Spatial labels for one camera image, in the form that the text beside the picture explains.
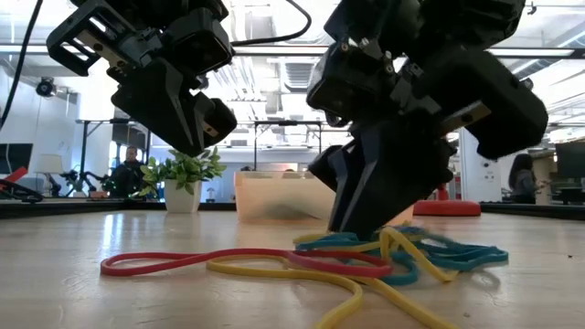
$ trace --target dark hair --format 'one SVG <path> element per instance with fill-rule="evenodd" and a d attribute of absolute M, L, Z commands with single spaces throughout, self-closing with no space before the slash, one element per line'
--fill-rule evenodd
<path fill-rule="evenodd" d="M 510 175 L 508 176 L 508 185 L 511 189 L 514 189 L 516 186 L 516 178 L 518 176 L 518 172 L 520 170 L 530 170 L 532 171 L 533 164 L 532 164 L 532 156 L 530 154 L 518 154 L 514 158 L 514 162 L 512 163 L 512 168 L 510 168 Z"/>

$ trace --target desk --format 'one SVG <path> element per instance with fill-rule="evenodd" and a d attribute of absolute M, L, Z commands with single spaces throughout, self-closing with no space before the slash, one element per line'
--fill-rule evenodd
<path fill-rule="evenodd" d="M 581 187 L 563 187 L 558 190 L 558 195 L 553 196 L 553 200 L 560 200 L 563 205 L 582 205 L 585 202 L 585 192 Z"/>
<path fill-rule="evenodd" d="M 506 249 L 510 264 L 463 274 L 450 284 L 425 275 L 400 291 L 461 328 L 583 327 L 585 225 L 489 214 L 424 221 L 462 242 Z M 102 259 L 129 251 L 290 248 L 292 238 L 322 232 L 325 224 L 240 224 L 230 212 L 191 217 L 139 210 L 5 219 L 0 221 L 2 327 L 311 328 L 349 293 L 318 282 L 219 274 L 203 265 L 126 279 L 101 278 L 98 267 Z M 367 291 L 364 308 L 341 328 L 420 325 Z"/>

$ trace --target woman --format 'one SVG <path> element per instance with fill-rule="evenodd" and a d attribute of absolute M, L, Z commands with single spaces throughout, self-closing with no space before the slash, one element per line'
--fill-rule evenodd
<path fill-rule="evenodd" d="M 544 185 L 537 185 L 532 169 L 532 156 L 529 154 L 516 156 L 508 177 L 508 184 L 512 189 L 512 200 L 515 203 L 530 205 L 537 203 L 537 191 Z"/>

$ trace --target computer monitor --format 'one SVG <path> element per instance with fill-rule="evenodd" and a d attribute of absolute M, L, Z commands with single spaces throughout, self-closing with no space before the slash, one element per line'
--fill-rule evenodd
<path fill-rule="evenodd" d="M 557 172 L 563 178 L 585 177 L 585 143 L 559 143 L 557 149 Z"/>
<path fill-rule="evenodd" d="M 28 170 L 32 143 L 0 143 L 0 175 L 10 175 L 20 167 Z"/>

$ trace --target red object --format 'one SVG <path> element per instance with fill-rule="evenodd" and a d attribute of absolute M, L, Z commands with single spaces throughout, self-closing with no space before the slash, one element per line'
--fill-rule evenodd
<path fill-rule="evenodd" d="M 392 267 L 384 260 L 369 256 L 360 252 L 351 251 L 289 251 L 280 249 L 225 249 L 212 251 L 209 253 L 173 253 L 173 252 L 137 252 L 113 256 L 101 262 L 101 274 L 109 276 L 133 276 L 140 274 L 154 273 L 158 271 L 172 270 L 200 262 L 213 260 L 217 257 L 239 256 L 239 255 L 257 255 L 257 256 L 277 256 L 284 257 L 287 260 L 301 265 L 305 268 L 327 271 L 342 275 L 361 276 L 370 278 L 381 278 L 388 276 L 392 272 Z M 335 259 L 362 260 L 376 267 L 371 266 L 351 266 L 343 264 L 332 264 L 320 260 L 314 260 L 312 257 L 327 257 Z M 131 268 L 115 268 L 113 265 L 123 260 L 170 260 L 153 265 L 145 265 Z"/>
<path fill-rule="evenodd" d="M 449 200 L 449 192 L 445 188 L 445 184 L 441 184 L 439 188 L 437 188 L 437 199 L 442 200 Z"/>
<path fill-rule="evenodd" d="M 461 200 L 461 177 L 460 176 L 456 176 L 455 177 L 455 199 L 456 200 Z"/>
<path fill-rule="evenodd" d="M 4 180 L 6 180 L 10 183 L 16 183 L 16 181 L 18 179 L 22 178 L 27 173 L 28 173 L 28 171 L 25 167 L 20 167 L 20 168 L 16 169 L 15 172 L 13 172 L 12 174 L 10 174 L 6 178 L 4 178 Z M 2 191 L 4 189 L 4 187 L 5 186 L 0 184 L 0 191 Z"/>
<path fill-rule="evenodd" d="M 482 209 L 477 202 L 461 200 L 421 200 L 414 204 L 415 216 L 480 216 Z"/>

